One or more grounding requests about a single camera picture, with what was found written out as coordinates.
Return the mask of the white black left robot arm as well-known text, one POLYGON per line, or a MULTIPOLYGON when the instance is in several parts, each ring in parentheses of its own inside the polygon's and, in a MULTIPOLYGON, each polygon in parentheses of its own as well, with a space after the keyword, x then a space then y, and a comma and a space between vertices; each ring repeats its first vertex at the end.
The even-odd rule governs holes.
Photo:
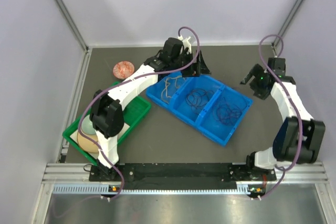
POLYGON ((118 134, 124 127, 124 109, 142 91, 172 72, 180 72, 183 77, 198 77, 209 74, 210 70, 200 49, 193 55, 189 38, 168 38, 163 48, 134 74, 106 93, 101 90, 95 93, 90 121, 100 145, 97 164, 107 180, 114 180, 119 174, 117 145, 118 134))

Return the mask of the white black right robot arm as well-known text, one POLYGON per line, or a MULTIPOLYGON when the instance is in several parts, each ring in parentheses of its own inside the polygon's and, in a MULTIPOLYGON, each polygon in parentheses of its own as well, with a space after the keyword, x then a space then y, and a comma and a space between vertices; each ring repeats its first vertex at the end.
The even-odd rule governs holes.
POLYGON ((271 96, 283 120, 272 146, 246 157, 246 176, 256 180, 277 167, 278 162, 315 163, 326 127, 304 107, 296 82, 286 75, 285 59, 269 58, 267 68, 255 64, 241 84, 249 84, 254 96, 262 100, 271 96))

